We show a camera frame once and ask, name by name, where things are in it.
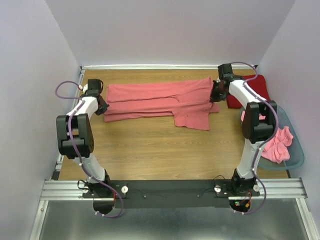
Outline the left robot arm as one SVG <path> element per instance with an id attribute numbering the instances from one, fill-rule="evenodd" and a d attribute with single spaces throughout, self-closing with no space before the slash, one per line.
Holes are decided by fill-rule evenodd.
<path id="1" fill-rule="evenodd" d="M 98 198 L 112 195 L 110 177 L 98 163 L 94 154 L 94 136 L 90 118 L 104 114 L 109 105 L 101 93 L 104 84 L 100 79 L 89 79 L 85 86 L 74 82 L 82 95 L 75 97 L 76 106 L 69 113 L 56 118 L 57 145 L 59 153 L 74 160 L 86 175 L 84 187 L 87 194 Z"/>

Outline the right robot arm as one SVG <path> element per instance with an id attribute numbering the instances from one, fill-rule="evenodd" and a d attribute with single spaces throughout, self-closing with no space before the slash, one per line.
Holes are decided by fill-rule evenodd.
<path id="1" fill-rule="evenodd" d="M 241 123 L 242 135 L 245 138 L 241 160 L 232 178 L 225 181 L 226 190 L 233 196 L 242 196 L 254 189 L 263 149 L 277 133 L 277 104 L 266 100 L 249 86 L 248 82 L 255 80 L 257 75 L 245 80 L 234 74 L 231 63 L 221 64 L 217 69 L 218 79 L 213 82 L 210 102 L 220 102 L 231 95 L 245 110 Z"/>

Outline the salmon pink t-shirt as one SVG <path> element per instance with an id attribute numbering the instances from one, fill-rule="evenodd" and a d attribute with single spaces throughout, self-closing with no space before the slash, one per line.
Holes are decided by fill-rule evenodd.
<path id="1" fill-rule="evenodd" d="M 210 102 L 212 80 L 207 77 L 159 83 L 110 84 L 105 122 L 173 116 L 177 127 L 208 131 L 209 115 L 220 107 Z"/>

